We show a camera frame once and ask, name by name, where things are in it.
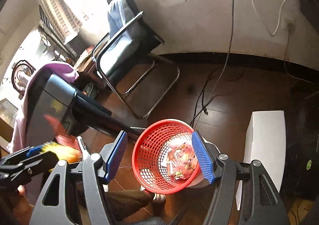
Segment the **pink plastic wrapper bag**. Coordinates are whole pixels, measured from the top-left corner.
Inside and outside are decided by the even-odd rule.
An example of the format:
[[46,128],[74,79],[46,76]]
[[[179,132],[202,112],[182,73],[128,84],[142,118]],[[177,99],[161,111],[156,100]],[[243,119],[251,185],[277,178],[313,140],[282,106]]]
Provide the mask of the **pink plastic wrapper bag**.
[[197,157],[189,140],[175,138],[168,142],[167,175],[174,179],[188,179],[197,166]]

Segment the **yellow foam fruit net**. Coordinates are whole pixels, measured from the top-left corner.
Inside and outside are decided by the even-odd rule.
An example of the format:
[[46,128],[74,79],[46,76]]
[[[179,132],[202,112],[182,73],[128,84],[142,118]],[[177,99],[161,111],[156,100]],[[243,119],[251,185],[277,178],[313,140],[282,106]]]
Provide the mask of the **yellow foam fruit net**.
[[53,152],[59,160],[66,160],[69,164],[79,162],[82,159],[81,152],[69,146],[57,142],[47,142],[42,146],[42,153]]

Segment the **red mesh trash basket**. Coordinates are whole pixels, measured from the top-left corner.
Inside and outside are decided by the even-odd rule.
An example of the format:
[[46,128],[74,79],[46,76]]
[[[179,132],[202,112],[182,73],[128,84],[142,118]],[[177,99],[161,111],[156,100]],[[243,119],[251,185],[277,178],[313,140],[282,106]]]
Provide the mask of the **red mesh trash basket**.
[[200,165],[188,179],[174,179],[167,175],[168,142],[175,138],[187,139],[192,144],[194,129],[183,121],[166,119],[157,121],[142,132],[132,152],[132,170],[146,190],[157,194],[174,194],[198,184]]

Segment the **purple tablecloth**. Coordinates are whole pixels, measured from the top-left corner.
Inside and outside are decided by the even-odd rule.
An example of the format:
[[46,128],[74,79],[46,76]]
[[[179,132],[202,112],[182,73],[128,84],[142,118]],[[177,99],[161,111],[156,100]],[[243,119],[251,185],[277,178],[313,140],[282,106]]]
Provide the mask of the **purple tablecloth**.
[[72,83],[79,77],[74,67],[65,62],[47,63],[31,75],[21,105],[18,107],[11,142],[7,146],[10,153],[26,147],[28,123],[51,74],[56,74],[67,83]]

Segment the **white box on floor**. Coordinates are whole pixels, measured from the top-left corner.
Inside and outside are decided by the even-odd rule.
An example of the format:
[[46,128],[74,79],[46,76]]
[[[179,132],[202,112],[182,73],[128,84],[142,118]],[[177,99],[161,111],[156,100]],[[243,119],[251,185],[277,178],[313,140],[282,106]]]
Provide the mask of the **white box on floor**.
[[286,161],[284,111],[254,111],[245,137],[243,162],[259,160],[280,191]]

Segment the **round embroidered screen ornament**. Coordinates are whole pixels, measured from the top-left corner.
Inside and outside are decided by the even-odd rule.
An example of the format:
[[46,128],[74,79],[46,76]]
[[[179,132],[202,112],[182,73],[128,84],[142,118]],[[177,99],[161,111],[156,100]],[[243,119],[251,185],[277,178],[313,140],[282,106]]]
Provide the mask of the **round embroidered screen ornament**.
[[24,96],[28,82],[35,70],[27,60],[20,60],[13,64],[11,83],[13,88],[19,93],[20,99]]

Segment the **black chair blue cushion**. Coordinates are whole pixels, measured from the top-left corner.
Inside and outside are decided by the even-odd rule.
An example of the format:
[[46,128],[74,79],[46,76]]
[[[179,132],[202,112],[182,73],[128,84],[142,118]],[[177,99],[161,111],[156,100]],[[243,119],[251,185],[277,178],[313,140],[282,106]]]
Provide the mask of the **black chair blue cushion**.
[[[127,98],[153,71],[156,62],[170,65],[174,65],[174,62],[153,54],[153,50],[165,42],[144,22],[143,12],[138,10],[134,0],[106,1],[109,33],[97,43],[91,58],[103,84],[128,106]],[[150,59],[152,65],[126,92],[119,92],[118,83],[144,58]]]

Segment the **checked curtain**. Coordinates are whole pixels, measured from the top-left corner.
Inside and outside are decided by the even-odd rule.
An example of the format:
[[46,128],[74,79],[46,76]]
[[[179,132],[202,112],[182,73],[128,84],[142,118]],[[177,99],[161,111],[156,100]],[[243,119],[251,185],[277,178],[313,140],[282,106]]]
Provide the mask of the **checked curtain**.
[[38,0],[49,19],[53,30],[63,44],[73,40],[82,26],[81,20],[72,12],[64,0]]

